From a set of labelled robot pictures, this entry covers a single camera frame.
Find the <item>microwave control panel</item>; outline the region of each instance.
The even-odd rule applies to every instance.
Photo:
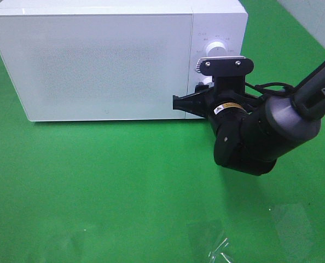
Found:
[[[195,70],[200,58],[240,55],[247,17],[247,13],[193,15],[187,94],[194,93],[199,82],[212,84],[211,77]],[[187,113],[186,118],[197,117]]]

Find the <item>robotic arm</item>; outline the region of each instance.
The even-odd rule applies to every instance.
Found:
[[[193,94],[173,96],[173,109],[210,121],[218,165],[261,175],[278,157],[319,133],[325,115],[325,62],[295,88],[285,83],[252,86],[245,75],[253,67],[243,56],[201,58],[196,70],[212,76],[214,86],[200,83]],[[246,85],[263,95],[245,93]],[[273,85],[284,91],[265,89]]]

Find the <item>white microwave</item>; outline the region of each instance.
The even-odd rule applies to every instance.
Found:
[[[30,121],[183,119],[172,96],[240,54],[237,0],[3,0],[0,54]]]

